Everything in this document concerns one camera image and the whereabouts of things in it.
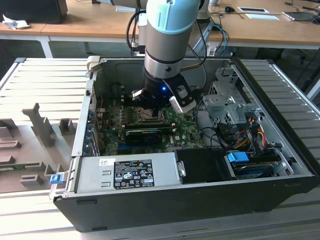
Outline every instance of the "blue latch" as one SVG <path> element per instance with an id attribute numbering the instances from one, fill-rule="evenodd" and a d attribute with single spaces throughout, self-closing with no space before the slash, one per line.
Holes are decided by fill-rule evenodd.
<path id="1" fill-rule="evenodd" d="M 64 183 L 64 174 L 59 173 L 59 174 L 51 175 L 50 183 L 51 184 L 63 184 Z"/>
<path id="2" fill-rule="evenodd" d="M 249 158 L 244 151 L 233 151 L 228 155 L 229 162 L 249 162 Z"/>

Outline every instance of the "motherboard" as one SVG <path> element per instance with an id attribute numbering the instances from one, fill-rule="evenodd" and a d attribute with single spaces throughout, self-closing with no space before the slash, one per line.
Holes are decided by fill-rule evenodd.
<path id="1" fill-rule="evenodd" d="M 177 114 L 169 107 L 153 116 L 152 110 L 117 100 L 104 107 L 98 119 L 101 155 L 167 153 L 205 146 L 193 112 Z"/>

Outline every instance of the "wooden desk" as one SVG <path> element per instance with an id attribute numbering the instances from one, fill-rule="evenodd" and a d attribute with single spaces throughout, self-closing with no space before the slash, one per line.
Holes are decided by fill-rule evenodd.
<path id="1" fill-rule="evenodd" d="M 41 33 L 41 30 L 46 26 L 46 24 L 30 23 L 29 25 L 29 28 L 13 30 L 0 23 L 0 39 L 39 41 L 42 45 L 45 56 L 47 58 L 52 58 L 52 53 L 49 47 L 50 40 L 48 37 L 42 36 Z"/>
<path id="2" fill-rule="evenodd" d="M 31 23 L 30 27 L 18 28 L 13 30 L 7 28 L 4 24 L 0 24 L 0 35 L 10 34 L 10 35 L 41 35 L 41 30 L 45 27 L 45 23 Z"/>
<path id="3" fill-rule="evenodd" d="M 125 38 L 132 12 L 117 12 L 115 6 L 91 1 L 66 0 L 68 13 L 63 24 L 47 24 L 48 36 Z"/>
<path id="4" fill-rule="evenodd" d="M 68 14 L 63 24 L 31 24 L 31 28 L 21 30 L 7 29 L 0 24 L 0 39 L 40 41 L 44 54 L 52 58 L 50 41 L 125 43 L 126 28 L 132 12 L 116 12 L 114 6 L 91 4 L 91 1 L 66 0 Z M 294 12 L 295 8 L 284 4 L 285 0 L 223 0 L 231 4 L 237 13 L 238 7 L 265 8 L 270 14 Z M 295 0 L 300 7 L 317 6 L 315 3 Z M 225 5 L 209 8 L 212 12 L 224 13 Z M 311 22 L 290 22 L 284 15 L 279 20 L 249 19 L 245 14 L 224 14 L 221 19 L 223 28 L 229 34 L 229 46 L 264 47 L 291 49 L 318 49 L 320 47 L 320 25 Z M 213 16 L 216 23 L 219 19 Z M 215 48 L 222 39 L 219 31 L 213 31 L 209 45 Z"/>
<path id="5" fill-rule="evenodd" d="M 264 8 L 275 14 L 279 20 L 250 19 L 245 14 L 225 13 L 225 5 L 220 4 L 211 7 L 211 12 L 225 13 L 221 19 L 223 29 L 229 34 L 230 46 L 246 47 L 271 47 L 271 48 L 306 48 L 318 49 L 320 47 L 320 25 L 312 22 L 291 22 L 282 12 L 295 12 L 292 6 L 284 4 L 284 0 L 224 0 L 225 4 L 231 4 L 237 13 L 241 12 L 238 7 Z M 315 8 L 317 4 L 307 1 L 295 0 L 294 4 Z M 219 18 L 212 17 L 218 24 Z M 220 41 L 221 33 L 212 33 L 209 41 Z"/>

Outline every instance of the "blue cable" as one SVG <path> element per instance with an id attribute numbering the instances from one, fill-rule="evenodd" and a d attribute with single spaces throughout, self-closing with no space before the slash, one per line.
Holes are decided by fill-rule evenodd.
<path id="1" fill-rule="evenodd" d="M 226 32 L 225 32 L 221 27 L 219 27 L 218 25 L 214 24 L 214 26 L 223 33 L 223 37 L 224 37 L 224 48 L 223 48 L 223 51 L 221 52 L 221 55 L 220 55 L 220 56 L 222 57 L 223 54 L 224 54 L 224 51 L 226 50 L 226 47 L 227 47 Z"/>

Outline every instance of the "computer mouse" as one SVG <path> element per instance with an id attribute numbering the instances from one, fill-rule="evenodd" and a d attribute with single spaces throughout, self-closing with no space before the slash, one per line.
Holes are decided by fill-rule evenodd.
<path id="1" fill-rule="evenodd" d="M 311 18 L 313 24 L 320 24 L 320 16 L 314 16 Z"/>
<path id="2" fill-rule="evenodd" d="M 235 9 L 234 9 L 233 7 L 231 7 L 231 6 L 226 6 L 225 9 L 224 9 L 224 11 L 225 11 L 227 14 L 230 14 L 230 13 L 234 12 Z"/>

